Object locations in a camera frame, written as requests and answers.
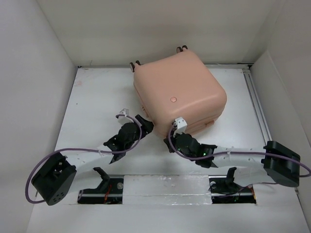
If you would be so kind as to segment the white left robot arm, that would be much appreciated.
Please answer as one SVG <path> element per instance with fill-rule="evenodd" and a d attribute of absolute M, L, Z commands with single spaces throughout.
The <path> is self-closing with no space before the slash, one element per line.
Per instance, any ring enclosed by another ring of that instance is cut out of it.
<path fill-rule="evenodd" d="M 126 113 L 117 116 L 122 124 L 119 132 L 97 149 L 72 148 L 74 155 L 63 155 L 67 149 L 59 149 L 44 157 L 31 171 L 25 185 L 25 198 L 37 204 L 29 196 L 33 185 L 49 206 L 59 203 L 68 193 L 77 190 L 104 192 L 109 189 L 110 177 L 102 169 L 104 164 L 113 164 L 135 148 L 140 140 L 153 131 L 152 122 L 140 115 L 130 117 Z"/>

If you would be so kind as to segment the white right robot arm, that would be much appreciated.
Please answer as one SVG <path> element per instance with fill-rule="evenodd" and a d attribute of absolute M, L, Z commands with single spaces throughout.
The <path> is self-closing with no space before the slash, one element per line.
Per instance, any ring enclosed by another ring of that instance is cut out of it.
<path fill-rule="evenodd" d="M 230 191 L 256 183 L 298 187 L 300 156 L 277 141 L 261 149 L 234 149 L 201 144 L 190 134 L 164 139 L 170 153 L 178 153 L 203 168 L 229 167 L 225 186 Z"/>

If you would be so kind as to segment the pink hard-shell suitcase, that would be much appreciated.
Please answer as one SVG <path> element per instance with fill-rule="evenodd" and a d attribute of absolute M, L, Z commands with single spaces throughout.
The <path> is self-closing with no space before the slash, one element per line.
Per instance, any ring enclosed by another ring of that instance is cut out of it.
<path fill-rule="evenodd" d="M 131 62 L 130 68 L 142 110 L 161 138 L 179 117 L 187 123 L 186 133 L 196 134 L 213 125 L 225 109 L 225 90 L 186 45 L 158 61 Z"/>

